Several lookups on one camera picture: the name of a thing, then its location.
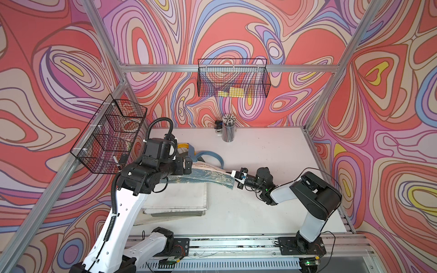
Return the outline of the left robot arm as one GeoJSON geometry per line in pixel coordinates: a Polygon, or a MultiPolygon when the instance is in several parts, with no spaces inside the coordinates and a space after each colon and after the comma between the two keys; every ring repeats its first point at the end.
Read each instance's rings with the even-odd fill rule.
{"type": "Polygon", "coordinates": [[[137,266],[155,255],[170,255],[185,248],[174,240],[174,233],[158,227],[141,242],[126,250],[125,245],[143,204],[161,180],[189,175],[192,159],[180,157],[173,135],[174,123],[161,117],[146,131],[142,154],[120,170],[111,186],[111,211],[92,250],[82,262],[70,268],[72,273],[134,273],[137,266]]]}

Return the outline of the white yellow-handled bag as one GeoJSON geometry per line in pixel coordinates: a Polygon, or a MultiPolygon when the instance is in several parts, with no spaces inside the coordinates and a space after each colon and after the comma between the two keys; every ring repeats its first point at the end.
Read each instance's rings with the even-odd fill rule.
{"type": "Polygon", "coordinates": [[[142,212],[199,211],[208,209],[208,184],[170,184],[163,179],[147,198],[142,212]]]}

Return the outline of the olive green canvas bag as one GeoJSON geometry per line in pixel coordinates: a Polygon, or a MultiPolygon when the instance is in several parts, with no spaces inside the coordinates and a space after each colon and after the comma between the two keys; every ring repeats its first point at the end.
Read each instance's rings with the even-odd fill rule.
{"type": "Polygon", "coordinates": [[[143,211],[143,214],[150,215],[151,217],[200,217],[206,214],[205,210],[199,211],[169,211],[169,212],[152,212],[152,211],[143,211]]]}

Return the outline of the cream blue-handled tote bag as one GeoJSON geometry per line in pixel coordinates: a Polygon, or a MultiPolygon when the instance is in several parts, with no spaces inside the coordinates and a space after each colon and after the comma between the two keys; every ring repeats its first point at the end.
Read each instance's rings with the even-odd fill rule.
{"type": "Polygon", "coordinates": [[[178,150],[183,150],[183,153],[180,154],[183,158],[188,156],[192,159],[192,173],[189,175],[170,175],[168,177],[170,184],[214,183],[233,189],[234,178],[224,169],[224,160],[219,154],[213,151],[196,151],[189,143],[178,144],[178,150]],[[205,162],[205,157],[216,159],[219,166],[205,162]]]}

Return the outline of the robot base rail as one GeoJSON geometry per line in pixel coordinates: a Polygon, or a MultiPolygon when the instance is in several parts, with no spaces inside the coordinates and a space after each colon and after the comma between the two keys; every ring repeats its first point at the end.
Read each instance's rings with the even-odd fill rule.
{"type": "Polygon", "coordinates": [[[357,234],[324,232],[299,251],[289,234],[212,235],[175,238],[168,254],[146,254],[134,235],[122,251],[125,272],[137,273],[382,273],[368,240],[357,234]]]}

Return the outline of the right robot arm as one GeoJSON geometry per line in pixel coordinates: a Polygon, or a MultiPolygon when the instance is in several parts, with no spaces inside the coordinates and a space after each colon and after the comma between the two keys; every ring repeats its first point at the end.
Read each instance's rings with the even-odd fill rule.
{"type": "Polygon", "coordinates": [[[312,168],[305,168],[301,174],[291,182],[276,185],[273,175],[267,167],[261,167],[255,175],[250,175],[246,168],[229,172],[237,182],[239,189],[247,188],[257,195],[257,198],[269,206],[276,206],[283,202],[297,200],[306,210],[306,217],[291,246],[280,243],[282,249],[293,249],[299,254],[313,253],[314,245],[322,246],[316,241],[331,215],[340,207],[342,194],[334,186],[311,172],[312,168]]]}

